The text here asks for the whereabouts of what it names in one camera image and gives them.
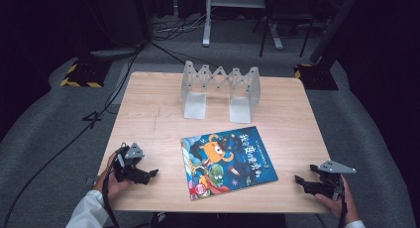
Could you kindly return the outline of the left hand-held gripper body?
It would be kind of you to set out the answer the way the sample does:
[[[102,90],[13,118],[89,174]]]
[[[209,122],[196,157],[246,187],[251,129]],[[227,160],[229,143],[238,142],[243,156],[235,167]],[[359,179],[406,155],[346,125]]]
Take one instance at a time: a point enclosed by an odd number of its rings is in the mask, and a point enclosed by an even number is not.
[[[121,182],[127,179],[134,183],[148,184],[150,174],[137,168],[138,162],[143,157],[144,152],[137,143],[133,143],[131,146],[123,143],[122,147],[116,152],[113,166],[117,180]]]

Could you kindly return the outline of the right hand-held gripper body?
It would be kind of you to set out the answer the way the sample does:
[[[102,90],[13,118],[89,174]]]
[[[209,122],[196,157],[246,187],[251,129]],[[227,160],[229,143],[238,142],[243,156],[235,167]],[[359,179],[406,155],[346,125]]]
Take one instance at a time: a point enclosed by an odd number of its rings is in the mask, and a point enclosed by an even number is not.
[[[317,192],[309,192],[310,194],[321,193],[333,200],[337,200],[344,193],[344,185],[342,180],[343,173],[356,173],[355,168],[342,165],[334,161],[326,161],[318,166],[321,174],[318,183]]]

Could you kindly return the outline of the blue cartoon picture book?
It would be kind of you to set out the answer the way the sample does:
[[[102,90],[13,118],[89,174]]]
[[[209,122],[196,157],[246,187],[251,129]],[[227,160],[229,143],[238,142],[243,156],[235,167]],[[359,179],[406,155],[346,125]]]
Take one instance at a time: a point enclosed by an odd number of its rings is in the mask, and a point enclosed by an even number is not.
[[[182,138],[191,200],[278,180],[256,126]]]

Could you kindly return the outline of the clear expandable book rack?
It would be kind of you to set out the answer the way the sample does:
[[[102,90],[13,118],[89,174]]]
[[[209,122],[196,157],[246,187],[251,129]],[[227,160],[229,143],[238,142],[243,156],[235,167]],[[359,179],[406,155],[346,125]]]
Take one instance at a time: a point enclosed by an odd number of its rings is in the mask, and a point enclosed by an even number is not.
[[[238,68],[226,72],[222,66],[211,71],[207,64],[196,69],[193,62],[187,60],[181,81],[183,117],[205,119],[207,101],[210,93],[215,92],[227,95],[232,123],[251,123],[260,103],[261,90],[260,72],[255,66],[242,74]]]

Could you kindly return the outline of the person's left hand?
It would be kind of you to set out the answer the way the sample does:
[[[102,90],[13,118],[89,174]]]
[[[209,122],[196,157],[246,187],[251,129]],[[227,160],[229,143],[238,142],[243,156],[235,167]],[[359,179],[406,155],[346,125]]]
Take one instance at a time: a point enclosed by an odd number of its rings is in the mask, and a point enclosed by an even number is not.
[[[111,172],[108,174],[108,169],[112,167],[114,161],[115,153],[113,153],[107,163],[106,169],[99,175],[96,183],[92,186],[93,190],[103,191],[103,183],[106,177],[108,177],[108,199],[113,200],[116,198],[122,191],[127,189],[131,182],[129,180],[118,181],[115,178],[115,175]]]

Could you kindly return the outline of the person's right hand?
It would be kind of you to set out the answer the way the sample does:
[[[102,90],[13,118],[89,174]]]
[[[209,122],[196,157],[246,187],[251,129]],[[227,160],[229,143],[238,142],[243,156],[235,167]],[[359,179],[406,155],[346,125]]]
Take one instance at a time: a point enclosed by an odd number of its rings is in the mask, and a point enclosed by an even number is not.
[[[345,192],[345,202],[347,205],[347,214],[344,222],[344,226],[350,222],[356,221],[356,220],[362,220],[360,218],[356,202],[354,200],[354,197],[352,195],[352,192],[350,190],[350,187],[347,183],[347,180],[342,177],[343,184],[344,184],[344,192]],[[336,217],[341,218],[341,212],[342,212],[342,201],[338,199],[337,201],[334,201],[333,199],[317,193],[315,195],[315,199],[323,204],[330,212],[332,212]]]

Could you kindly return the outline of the person's dark clothing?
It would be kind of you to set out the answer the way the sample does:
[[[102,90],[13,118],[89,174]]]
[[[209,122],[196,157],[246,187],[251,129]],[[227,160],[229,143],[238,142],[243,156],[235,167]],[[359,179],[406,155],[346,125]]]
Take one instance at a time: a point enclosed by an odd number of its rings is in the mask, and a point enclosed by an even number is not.
[[[151,228],[287,228],[285,216],[265,213],[157,212]]]

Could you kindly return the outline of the black stand base yellow stripes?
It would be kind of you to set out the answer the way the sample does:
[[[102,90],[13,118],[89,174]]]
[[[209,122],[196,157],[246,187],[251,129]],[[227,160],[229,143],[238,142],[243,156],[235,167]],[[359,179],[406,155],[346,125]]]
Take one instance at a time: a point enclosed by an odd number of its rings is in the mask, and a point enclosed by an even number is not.
[[[76,60],[68,69],[60,85],[93,88],[103,87],[111,65],[111,61],[99,60],[95,63],[87,63]]]
[[[317,64],[300,63],[294,67],[294,76],[306,90],[337,90],[338,86],[329,70]]]

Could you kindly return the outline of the dark slanted stand pole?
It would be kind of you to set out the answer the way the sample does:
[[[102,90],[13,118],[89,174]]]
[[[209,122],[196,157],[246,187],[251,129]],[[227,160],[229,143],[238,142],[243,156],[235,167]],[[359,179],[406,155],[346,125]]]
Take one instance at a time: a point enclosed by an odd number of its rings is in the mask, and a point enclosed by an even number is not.
[[[343,0],[343,3],[338,7],[337,13],[332,17],[330,24],[326,27],[319,44],[313,51],[310,57],[311,62],[317,63],[324,57],[328,46],[332,43],[334,36],[339,31],[340,26],[345,21],[345,18],[356,1],[357,0]]]

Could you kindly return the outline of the black metal chair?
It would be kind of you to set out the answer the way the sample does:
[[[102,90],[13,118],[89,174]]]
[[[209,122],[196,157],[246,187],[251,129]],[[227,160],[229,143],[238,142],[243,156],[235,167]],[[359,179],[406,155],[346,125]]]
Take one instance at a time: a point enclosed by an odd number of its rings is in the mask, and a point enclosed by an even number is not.
[[[263,14],[254,27],[255,31],[259,23],[264,19],[260,56],[263,55],[267,30],[270,29],[270,26],[281,23],[294,24],[291,32],[295,31],[299,25],[309,26],[300,52],[300,56],[302,57],[314,23],[314,17],[309,10],[307,0],[263,0],[263,2]]]

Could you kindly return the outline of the white metal desk frame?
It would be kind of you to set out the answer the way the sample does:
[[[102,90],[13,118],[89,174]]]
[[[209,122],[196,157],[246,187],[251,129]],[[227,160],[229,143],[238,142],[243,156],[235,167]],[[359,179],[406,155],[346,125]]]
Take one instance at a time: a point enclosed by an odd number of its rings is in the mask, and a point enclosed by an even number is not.
[[[206,0],[205,25],[202,39],[202,46],[210,46],[211,37],[211,11],[213,7],[235,7],[235,8],[253,8],[263,9],[263,0]]]

